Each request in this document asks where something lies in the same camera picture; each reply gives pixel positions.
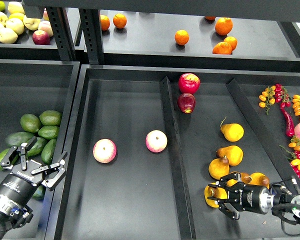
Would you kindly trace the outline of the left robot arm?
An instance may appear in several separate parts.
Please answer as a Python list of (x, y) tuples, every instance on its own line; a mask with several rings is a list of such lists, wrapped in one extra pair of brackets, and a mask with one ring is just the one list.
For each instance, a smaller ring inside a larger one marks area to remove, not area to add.
[(0, 183), (0, 240), (11, 229), (31, 222), (33, 210), (28, 202), (39, 187), (53, 191), (66, 175), (68, 152), (64, 151), (57, 162), (42, 165), (28, 158), (28, 150), (36, 142), (34, 136), (28, 143), (13, 145), (0, 161), (2, 169), (10, 170)]

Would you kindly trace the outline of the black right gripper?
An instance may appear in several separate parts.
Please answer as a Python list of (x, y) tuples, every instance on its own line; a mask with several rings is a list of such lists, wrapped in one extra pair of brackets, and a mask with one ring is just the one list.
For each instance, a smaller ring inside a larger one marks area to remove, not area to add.
[[(228, 181), (236, 180), (232, 186), (228, 185)], [(241, 181), (241, 173), (235, 171), (220, 178), (215, 183), (208, 184), (212, 188), (222, 188), (228, 192), (238, 193), (238, 201), (236, 202), (236, 210), (239, 212), (247, 211), (256, 214), (266, 214), (269, 211), (267, 204), (267, 196), (269, 190), (265, 186), (244, 184)], [(229, 208), (229, 199), (207, 197), (218, 205), (218, 209), (231, 220), (239, 220), (240, 213)]]

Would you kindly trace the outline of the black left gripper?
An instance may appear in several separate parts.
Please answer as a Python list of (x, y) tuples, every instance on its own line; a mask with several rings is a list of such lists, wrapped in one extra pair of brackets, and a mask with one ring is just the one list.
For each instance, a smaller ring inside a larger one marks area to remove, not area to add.
[[(58, 161), (43, 166), (34, 160), (28, 160), (28, 150), (37, 143), (37, 137), (32, 137), (20, 146), (13, 145), (0, 161), (3, 169), (11, 170), (0, 183), (0, 196), (20, 206), (25, 206), (40, 185), (53, 191), (66, 175), (66, 158), (68, 152), (64, 151)], [(15, 157), (20, 159), (20, 164), (13, 167)]]

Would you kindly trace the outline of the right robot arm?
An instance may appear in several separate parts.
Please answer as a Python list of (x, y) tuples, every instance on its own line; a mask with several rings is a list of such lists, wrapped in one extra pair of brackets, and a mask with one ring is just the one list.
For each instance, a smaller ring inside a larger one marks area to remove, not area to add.
[(300, 226), (300, 188), (294, 178), (291, 181), (297, 194), (292, 194), (281, 182), (269, 187), (245, 183), (243, 174), (235, 171), (208, 184), (204, 197), (210, 207), (217, 208), (231, 220), (238, 220), (240, 212), (265, 215), (271, 211), (280, 219), (284, 232), (285, 223)]

